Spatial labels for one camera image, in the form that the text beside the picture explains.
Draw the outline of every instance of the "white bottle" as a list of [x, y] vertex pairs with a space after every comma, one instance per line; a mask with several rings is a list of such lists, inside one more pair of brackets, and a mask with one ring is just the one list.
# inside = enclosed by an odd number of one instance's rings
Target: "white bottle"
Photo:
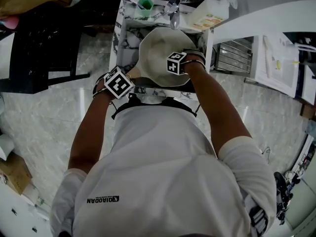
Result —
[[188, 15], [187, 23], [204, 31], [229, 18], [229, 5], [237, 9], [237, 0], [204, 0]]

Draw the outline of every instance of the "marble floor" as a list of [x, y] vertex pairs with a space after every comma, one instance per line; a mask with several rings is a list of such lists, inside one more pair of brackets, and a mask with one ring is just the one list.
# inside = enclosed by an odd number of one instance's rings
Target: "marble floor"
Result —
[[[108, 70], [112, 34], [96, 38], [82, 35], [77, 72], [91, 72], [91, 77], [51, 86], [35, 95], [2, 93], [5, 112], [0, 116], [0, 128], [15, 143], [33, 176], [40, 196], [51, 204], [67, 169], [70, 148], [75, 133], [92, 100], [97, 78]], [[53, 73], [50, 76], [63, 76]], [[308, 120], [299, 116], [301, 104], [276, 91], [243, 83], [243, 78], [213, 74], [227, 91], [249, 132], [262, 151], [270, 147], [269, 163], [274, 171], [285, 171], [293, 162], [305, 136]], [[156, 101], [145, 97], [143, 101]], [[180, 100], [193, 110], [198, 102]], [[127, 102], [115, 100], [116, 107]], [[115, 109], [109, 107], [102, 156], [109, 153], [114, 136]], [[200, 108], [197, 122], [210, 138], [206, 115]]]

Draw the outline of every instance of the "metal rack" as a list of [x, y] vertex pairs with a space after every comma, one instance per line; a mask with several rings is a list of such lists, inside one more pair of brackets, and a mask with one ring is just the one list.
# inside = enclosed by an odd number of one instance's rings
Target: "metal rack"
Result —
[[253, 38], [236, 39], [218, 44], [214, 70], [249, 77]]

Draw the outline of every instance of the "green cup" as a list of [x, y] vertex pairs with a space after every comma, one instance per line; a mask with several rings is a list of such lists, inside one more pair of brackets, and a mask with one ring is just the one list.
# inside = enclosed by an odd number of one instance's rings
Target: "green cup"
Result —
[[154, 3], [152, 0], [139, 0], [138, 3], [142, 6], [144, 6], [145, 10], [142, 10], [138, 5], [136, 6], [136, 11], [144, 16], [144, 17], [150, 17]]

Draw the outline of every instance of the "sleeve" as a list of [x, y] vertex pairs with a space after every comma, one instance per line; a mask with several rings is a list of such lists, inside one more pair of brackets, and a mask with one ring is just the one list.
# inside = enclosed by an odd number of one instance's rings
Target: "sleeve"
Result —
[[246, 136], [231, 139], [222, 146], [218, 156], [232, 170], [239, 187], [264, 210], [267, 231], [277, 214], [277, 187], [273, 171], [255, 141]]
[[53, 237], [57, 237], [65, 229], [71, 230], [72, 223], [69, 224], [66, 220], [72, 218], [73, 221], [75, 198], [86, 176], [85, 172], [76, 168], [65, 172], [50, 211], [49, 222]]

